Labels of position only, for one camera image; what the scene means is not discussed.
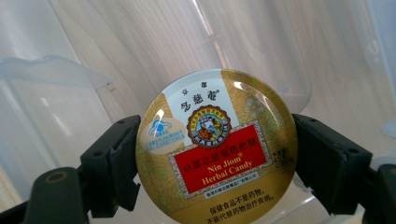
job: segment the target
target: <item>round tin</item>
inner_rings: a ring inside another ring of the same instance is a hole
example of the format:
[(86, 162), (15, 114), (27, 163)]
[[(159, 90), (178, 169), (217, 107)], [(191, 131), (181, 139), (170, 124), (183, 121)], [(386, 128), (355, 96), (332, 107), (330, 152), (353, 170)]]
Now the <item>round tin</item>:
[(249, 223), (287, 190), (297, 133), (282, 99), (242, 72), (184, 76), (150, 105), (137, 169), (152, 201), (180, 223)]

